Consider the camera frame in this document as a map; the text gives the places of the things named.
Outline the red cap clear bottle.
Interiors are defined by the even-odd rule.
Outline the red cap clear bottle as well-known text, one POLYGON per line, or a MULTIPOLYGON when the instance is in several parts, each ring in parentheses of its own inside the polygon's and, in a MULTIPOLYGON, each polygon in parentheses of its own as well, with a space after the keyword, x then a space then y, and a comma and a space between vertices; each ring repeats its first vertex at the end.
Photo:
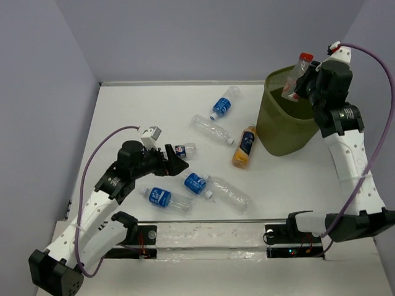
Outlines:
POLYGON ((297 79, 305 74, 313 59, 314 56, 312 54, 306 52, 300 53, 297 63, 286 78, 286 83, 281 92, 282 98, 292 102, 299 100, 299 96, 295 93, 297 79))

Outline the clear crushed bottle white cap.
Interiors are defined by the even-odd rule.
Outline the clear crushed bottle white cap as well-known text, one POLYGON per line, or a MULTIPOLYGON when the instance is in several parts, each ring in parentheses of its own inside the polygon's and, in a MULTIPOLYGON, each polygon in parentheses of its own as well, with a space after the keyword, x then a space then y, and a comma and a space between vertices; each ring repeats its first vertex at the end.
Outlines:
POLYGON ((243 191, 218 176, 206 175, 204 180, 214 193, 214 197, 228 205, 234 212, 240 215, 247 212, 251 198, 243 191))

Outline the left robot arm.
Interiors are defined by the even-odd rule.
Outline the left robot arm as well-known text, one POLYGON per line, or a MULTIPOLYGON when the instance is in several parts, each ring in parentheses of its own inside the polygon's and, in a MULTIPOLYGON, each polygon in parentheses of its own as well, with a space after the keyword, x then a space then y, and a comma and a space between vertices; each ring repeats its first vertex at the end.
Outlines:
POLYGON ((85 278, 95 276, 90 270, 100 267, 110 249, 135 240, 138 220, 116 209, 136 180, 150 174, 177 176, 188 167, 169 144, 162 152, 139 141, 124 142, 89 199, 80 200, 77 217, 45 250, 30 255, 32 282, 51 295, 75 295, 85 278))

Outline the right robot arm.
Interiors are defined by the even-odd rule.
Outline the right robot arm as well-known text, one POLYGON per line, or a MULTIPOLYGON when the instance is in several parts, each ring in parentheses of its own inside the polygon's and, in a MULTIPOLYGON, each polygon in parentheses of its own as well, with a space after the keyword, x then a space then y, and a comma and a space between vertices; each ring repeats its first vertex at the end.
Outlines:
POLYGON ((368 168, 362 116, 346 101, 351 80, 348 64, 335 60, 313 61, 297 80, 295 92, 311 104, 345 202, 339 213, 290 213, 284 226, 289 241, 310 233, 344 242, 374 237, 394 226, 394 211, 386 208, 368 168))

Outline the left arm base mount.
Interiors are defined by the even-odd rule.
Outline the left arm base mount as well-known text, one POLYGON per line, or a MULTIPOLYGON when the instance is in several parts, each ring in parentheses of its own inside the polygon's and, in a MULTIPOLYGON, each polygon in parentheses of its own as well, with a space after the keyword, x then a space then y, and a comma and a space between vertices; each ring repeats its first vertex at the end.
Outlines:
POLYGON ((116 245, 108 258, 116 259, 155 259, 157 257, 157 226, 138 225, 128 230, 126 238, 116 245))

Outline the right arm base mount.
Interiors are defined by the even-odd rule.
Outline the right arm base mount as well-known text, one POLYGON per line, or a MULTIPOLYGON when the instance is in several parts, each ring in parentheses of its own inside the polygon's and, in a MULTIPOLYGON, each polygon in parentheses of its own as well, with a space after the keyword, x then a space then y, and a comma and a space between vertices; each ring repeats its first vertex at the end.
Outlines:
POLYGON ((266 224, 262 238, 267 258, 313 258, 324 251, 321 238, 308 232, 291 232, 285 224, 266 224))

